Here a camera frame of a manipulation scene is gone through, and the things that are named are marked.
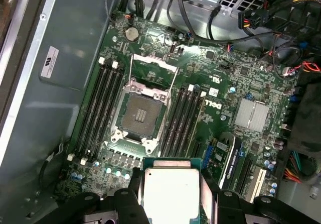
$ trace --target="white label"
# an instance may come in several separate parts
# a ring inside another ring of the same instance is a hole
[[[217,108],[217,109],[221,109],[222,108],[222,105],[220,103],[212,102],[212,101],[209,101],[207,99],[205,100],[205,105],[213,107],[213,108]]]
[[[55,63],[58,57],[58,53],[59,53],[58,49],[52,46],[49,48],[49,51],[44,63],[44,67],[42,68],[42,71],[41,71],[42,77],[46,77],[46,78],[51,77],[52,71],[54,70]]]
[[[214,96],[214,97],[217,97],[217,95],[219,94],[219,90],[216,89],[216,88],[210,88],[210,91],[209,91],[209,96]]]

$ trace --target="wire bundle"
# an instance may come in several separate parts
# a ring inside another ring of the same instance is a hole
[[[302,170],[299,154],[296,151],[292,151],[290,154],[289,162],[284,172],[284,177],[287,180],[291,180],[297,183],[301,183],[300,173]]]

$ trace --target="chipset heatsink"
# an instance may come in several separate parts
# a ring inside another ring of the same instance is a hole
[[[234,124],[250,130],[262,132],[269,107],[261,102],[241,99],[234,117]]]

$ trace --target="gray metal panel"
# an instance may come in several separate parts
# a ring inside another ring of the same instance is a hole
[[[117,1],[108,0],[110,6]],[[0,167],[3,223],[32,223],[20,207],[35,195],[44,159],[72,134],[107,25],[104,0],[47,0],[43,14],[0,136],[0,154],[6,150]],[[50,46],[59,56],[52,77],[44,79],[40,73]]]

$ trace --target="white pcie slot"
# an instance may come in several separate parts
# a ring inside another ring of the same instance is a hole
[[[252,180],[252,183],[246,196],[246,200],[248,202],[253,203],[254,198],[260,194],[262,185],[264,183],[265,175],[266,170],[263,170],[259,167],[255,168],[254,179]]]

